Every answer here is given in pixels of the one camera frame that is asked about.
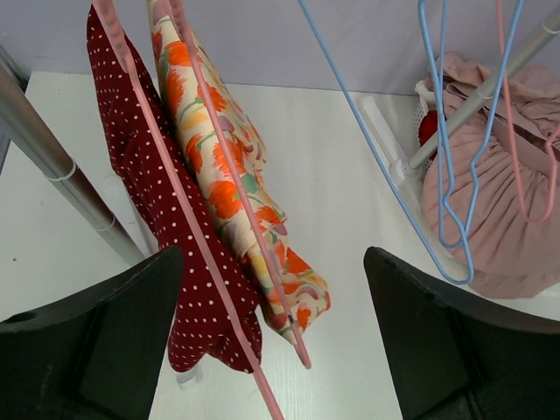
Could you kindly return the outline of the pink skirt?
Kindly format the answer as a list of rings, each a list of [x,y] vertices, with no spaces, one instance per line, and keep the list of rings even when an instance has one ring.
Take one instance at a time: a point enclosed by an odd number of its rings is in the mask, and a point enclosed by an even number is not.
[[[559,79],[546,66],[523,68],[509,80],[514,123],[545,140],[559,124]],[[529,223],[517,198],[508,141],[506,102],[500,99],[489,135],[489,108],[474,114],[449,138],[454,190],[449,205],[466,217],[473,191],[469,164],[476,162],[478,197],[468,242],[475,268],[470,286],[487,298],[532,298],[559,281],[559,205],[544,222]],[[530,144],[521,160],[521,179],[532,217],[544,213],[549,192],[548,157]]]

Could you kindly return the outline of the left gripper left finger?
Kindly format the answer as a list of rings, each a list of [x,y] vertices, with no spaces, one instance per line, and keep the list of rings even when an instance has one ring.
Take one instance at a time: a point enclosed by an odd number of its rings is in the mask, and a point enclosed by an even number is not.
[[[146,419],[184,264],[180,248],[1,324],[1,417]]]

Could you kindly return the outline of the pink wire hanger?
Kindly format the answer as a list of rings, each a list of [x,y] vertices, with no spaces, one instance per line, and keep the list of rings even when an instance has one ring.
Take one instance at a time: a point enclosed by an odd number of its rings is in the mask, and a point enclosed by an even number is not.
[[[516,5],[516,10],[512,18],[512,22],[509,29],[508,38],[504,34],[504,20],[503,20],[503,10],[502,2],[496,1],[496,15],[497,15],[497,25],[498,25],[498,40],[500,45],[501,53],[501,63],[500,63],[500,77],[496,82],[496,89],[501,91],[503,98],[506,102],[506,121],[507,121],[507,134],[510,152],[512,155],[512,164],[515,178],[515,185],[517,188],[517,198],[519,203],[519,208],[522,216],[529,223],[539,223],[546,221],[552,214],[555,198],[556,198],[556,184],[557,184],[557,156],[555,153],[555,148],[553,142],[555,137],[559,134],[559,125],[556,126],[555,130],[552,131],[548,137],[543,140],[539,136],[534,135],[529,130],[522,126],[517,126],[515,124],[513,104],[510,92],[509,76],[507,71],[508,58],[511,50],[510,40],[513,39],[515,35],[517,21],[519,20],[519,15],[521,13],[523,6],[523,1],[518,1]],[[538,149],[542,154],[548,157],[548,173],[549,173],[549,192],[547,193],[548,198],[546,205],[544,207],[544,213],[540,216],[532,217],[530,211],[527,209],[525,200],[525,191],[522,184],[521,175],[521,160],[529,161],[528,153],[526,152],[527,147],[525,144],[530,144],[534,149]]]

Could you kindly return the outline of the white plastic basket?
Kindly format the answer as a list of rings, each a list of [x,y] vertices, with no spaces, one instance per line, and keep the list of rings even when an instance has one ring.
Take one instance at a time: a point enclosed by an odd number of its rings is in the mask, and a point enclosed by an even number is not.
[[[415,85],[415,92],[418,95],[418,105],[416,107],[414,120],[417,134],[417,129],[422,118],[427,114],[429,110],[434,109],[437,111],[437,109],[434,92],[430,89],[430,86],[428,85],[426,80],[420,80]]]

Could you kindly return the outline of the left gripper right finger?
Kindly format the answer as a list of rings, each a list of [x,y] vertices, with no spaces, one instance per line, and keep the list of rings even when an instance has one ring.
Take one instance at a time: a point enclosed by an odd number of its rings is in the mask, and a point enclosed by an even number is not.
[[[364,269],[402,417],[557,419],[559,323],[370,247]]]

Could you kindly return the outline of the orange floral skirt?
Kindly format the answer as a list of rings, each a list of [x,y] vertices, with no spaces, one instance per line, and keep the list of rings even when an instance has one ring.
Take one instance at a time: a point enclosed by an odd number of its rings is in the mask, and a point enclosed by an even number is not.
[[[263,316],[271,329],[291,344],[295,329],[304,332],[331,307],[326,281],[291,247],[285,226],[287,216],[264,189],[266,147],[255,126],[228,92],[219,72],[193,41],[206,89],[224,138],[214,130],[202,90],[196,79],[185,41],[172,19],[166,1],[147,3],[157,78],[178,136],[180,151],[194,173],[214,227],[242,263],[255,273],[265,302]],[[243,208],[241,195],[228,167],[222,146],[230,149],[248,202],[271,254],[283,292],[278,293]]]

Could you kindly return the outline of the red polka dot skirt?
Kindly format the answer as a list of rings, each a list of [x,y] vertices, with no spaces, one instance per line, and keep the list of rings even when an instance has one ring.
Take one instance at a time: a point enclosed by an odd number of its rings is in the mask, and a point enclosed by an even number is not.
[[[185,189],[203,238],[218,265],[234,303],[242,330],[254,353],[262,351],[262,331],[256,316],[260,304],[249,271],[236,262],[211,225],[200,189],[193,181],[172,139],[172,123],[138,52],[133,59],[144,94],[156,119],[181,185]],[[235,336],[226,308],[179,206],[129,76],[118,62],[94,9],[87,17],[87,54],[92,68],[101,124],[110,163],[161,249],[180,247],[184,258],[181,291],[168,340],[168,359],[186,372],[208,354],[236,371],[250,365]]]

